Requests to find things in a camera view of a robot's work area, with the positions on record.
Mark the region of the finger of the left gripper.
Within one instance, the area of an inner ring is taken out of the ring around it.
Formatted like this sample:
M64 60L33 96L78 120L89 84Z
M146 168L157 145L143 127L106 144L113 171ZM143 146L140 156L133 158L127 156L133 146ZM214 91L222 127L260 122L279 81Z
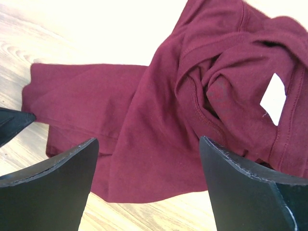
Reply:
M0 146L4 146L36 120L33 113L0 108Z

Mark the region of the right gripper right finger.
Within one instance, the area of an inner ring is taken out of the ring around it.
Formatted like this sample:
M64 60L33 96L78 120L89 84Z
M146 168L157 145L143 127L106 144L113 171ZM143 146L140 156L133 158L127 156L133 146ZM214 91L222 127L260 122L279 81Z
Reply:
M218 231L306 231L308 181L272 170L200 138Z

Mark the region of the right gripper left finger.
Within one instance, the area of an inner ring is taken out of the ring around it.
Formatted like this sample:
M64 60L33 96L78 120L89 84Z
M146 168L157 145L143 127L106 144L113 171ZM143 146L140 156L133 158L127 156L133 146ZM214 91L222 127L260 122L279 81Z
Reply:
M0 178L2 231L77 231L90 193L99 142L89 139Z

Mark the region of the maroon t shirt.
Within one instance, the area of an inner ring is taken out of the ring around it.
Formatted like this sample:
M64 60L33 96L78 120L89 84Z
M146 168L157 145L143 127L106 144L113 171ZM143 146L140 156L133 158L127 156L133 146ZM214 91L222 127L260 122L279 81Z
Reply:
M308 33L242 0L190 0L149 66L34 63L22 110L53 157L91 137L91 190L149 203L207 189L199 140L308 176Z

